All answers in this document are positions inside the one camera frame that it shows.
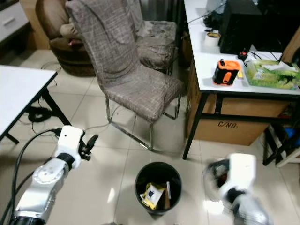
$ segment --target trash can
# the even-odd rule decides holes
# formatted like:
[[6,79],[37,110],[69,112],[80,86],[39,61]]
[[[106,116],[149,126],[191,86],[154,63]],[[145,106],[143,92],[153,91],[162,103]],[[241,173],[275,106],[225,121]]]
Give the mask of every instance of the trash can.
[[[157,208],[152,210],[142,203],[140,194],[145,193],[148,183],[164,184],[170,183],[170,196],[168,209]],[[178,172],[171,165],[164,162],[153,162],[144,166],[135,179],[135,195],[139,203],[152,215],[161,216],[172,209],[179,201],[181,196],[181,178]]]

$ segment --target cardboard box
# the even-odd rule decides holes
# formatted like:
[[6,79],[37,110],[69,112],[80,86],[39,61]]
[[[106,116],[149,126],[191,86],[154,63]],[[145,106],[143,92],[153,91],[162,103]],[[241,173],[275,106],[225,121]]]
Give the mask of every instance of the cardboard box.
[[[187,90],[186,134],[189,135],[198,108],[201,92],[198,87],[195,68],[191,68]],[[204,113],[214,113],[217,95],[209,95]],[[222,114],[277,117],[289,102],[276,100],[224,98]],[[268,123],[253,123],[228,120],[201,119],[194,139],[213,142],[250,145],[268,127]]]

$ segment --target desk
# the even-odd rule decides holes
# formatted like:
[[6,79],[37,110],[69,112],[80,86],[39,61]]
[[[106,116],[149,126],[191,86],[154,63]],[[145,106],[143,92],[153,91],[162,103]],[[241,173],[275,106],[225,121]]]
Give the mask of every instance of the desk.
[[[184,0],[185,9],[187,14],[187,21],[191,21],[202,16],[205,13],[203,2],[198,0]],[[300,91],[299,90],[285,90],[277,88],[265,88],[251,86],[247,78],[235,79],[232,86],[214,85],[212,76],[217,66],[217,61],[224,60],[238,60],[236,55],[222,54],[219,47],[206,47],[203,44],[205,31],[207,28],[203,24],[202,19],[196,20],[188,24],[191,45],[194,56],[195,69],[197,72],[197,79],[199,89],[202,93],[199,100],[196,116],[187,139],[187,144],[183,154],[183,159],[187,158],[188,151],[193,140],[195,131],[197,129],[200,119],[212,120],[239,120],[239,121],[252,121],[252,122],[265,122],[265,123],[283,123],[294,124],[297,121],[297,115],[300,115]],[[274,60],[274,57],[269,52],[256,52],[263,59]],[[209,94],[217,94],[217,105],[215,113],[203,113],[207,97]],[[273,100],[286,100],[296,101],[296,112],[291,119],[278,119],[269,117],[255,117],[255,116],[236,116],[236,115],[222,115],[222,99],[224,97],[230,98],[258,98],[258,99],[273,99]],[[270,157],[264,158],[264,165],[267,165],[277,157],[277,152],[273,153]]]
[[6,136],[18,143],[8,132],[41,96],[52,109],[53,115],[59,117],[64,125],[71,125],[47,89],[56,75],[56,71],[51,70],[0,66],[0,141]]

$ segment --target tape roll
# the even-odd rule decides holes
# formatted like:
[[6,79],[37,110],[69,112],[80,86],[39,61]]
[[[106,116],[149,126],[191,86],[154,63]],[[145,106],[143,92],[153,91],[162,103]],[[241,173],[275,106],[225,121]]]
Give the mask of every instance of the tape roll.
[[221,35],[214,32],[209,32],[205,35],[204,44],[209,47],[215,47],[218,45]]

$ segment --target orange device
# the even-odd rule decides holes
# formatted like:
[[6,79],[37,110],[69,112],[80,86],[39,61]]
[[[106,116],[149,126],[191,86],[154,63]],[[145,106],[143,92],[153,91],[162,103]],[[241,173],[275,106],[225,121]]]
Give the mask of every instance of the orange device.
[[215,74],[212,78],[214,84],[232,85],[240,70],[240,64],[236,61],[220,60],[217,63]]

